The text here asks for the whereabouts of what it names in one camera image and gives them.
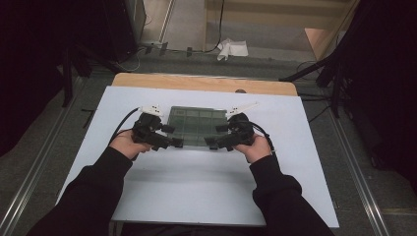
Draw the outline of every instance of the wooden board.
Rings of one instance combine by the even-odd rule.
[[[331,43],[337,39],[337,35],[342,30],[347,30],[358,4],[359,0],[346,3],[343,13],[338,18],[334,18],[326,29],[305,29],[317,60],[323,59]]]
[[[113,86],[140,87],[154,89],[185,89],[206,91],[235,92],[242,89],[246,93],[297,95],[295,86],[287,82],[253,81],[245,79],[227,79],[215,77],[195,77],[164,74],[128,74],[116,75]]]

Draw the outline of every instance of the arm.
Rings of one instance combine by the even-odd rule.
[[[83,168],[57,206],[28,235],[107,235],[130,159],[149,149],[148,144],[134,144],[131,131],[120,133],[94,165]]]
[[[301,196],[297,180],[281,173],[264,137],[255,135],[251,146],[235,148],[252,163],[250,169],[257,183],[253,198],[264,215],[268,235],[333,235]]]

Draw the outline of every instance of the hand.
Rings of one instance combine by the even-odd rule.
[[[252,139],[254,142],[251,146],[238,145],[234,147],[235,149],[245,154],[249,163],[254,163],[257,160],[270,155],[270,146],[264,136],[254,134]]]
[[[121,131],[110,143],[110,147],[117,149],[129,159],[133,159],[136,155],[145,153],[150,150],[151,145],[147,143],[135,144],[132,140],[133,132],[131,130]]]

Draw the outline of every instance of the table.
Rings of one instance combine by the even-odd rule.
[[[254,81],[238,78],[172,76],[165,74],[120,73],[114,78],[112,86],[228,92],[235,92],[238,89],[242,89],[247,93],[297,95],[295,86],[286,82]]]
[[[252,93],[235,93],[237,89]],[[232,104],[248,104],[254,99],[260,105],[245,113],[252,121],[267,127],[276,149],[279,149],[282,172],[294,175],[303,186],[303,196],[307,201],[330,227],[338,227],[301,99],[289,83],[118,74],[97,107],[65,185],[83,166],[95,162],[114,128],[133,104],[159,102],[162,112],[167,114],[173,104],[221,109]],[[136,119],[128,119],[122,129],[132,127]],[[166,123],[165,117],[162,117],[162,123]],[[297,142],[301,142],[303,148],[292,145]],[[238,151],[205,147],[169,147],[140,155],[125,178],[124,193],[112,219],[265,225],[252,200],[252,190],[256,185],[248,165]]]

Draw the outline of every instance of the white paper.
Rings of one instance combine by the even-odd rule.
[[[220,61],[224,58],[227,61],[229,55],[232,56],[248,56],[248,48],[246,41],[233,41],[230,38],[225,39],[217,46],[221,51],[217,56],[217,60]]]
[[[108,87],[97,107],[64,188],[85,165],[95,163],[114,129],[136,107],[171,106],[230,109],[257,101],[245,111],[264,128],[284,174],[303,187],[303,197],[329,227],[338,227],[333,204],[300,97],[159,88]],[[122,129],[133,127],[140,112]],[[161,118],[166,124],[168,116]],[[252,199],[256,184],[242,153],[184,147],[140,154],[125,177],[123,195],[112,219],[220,225],[265,225]]]

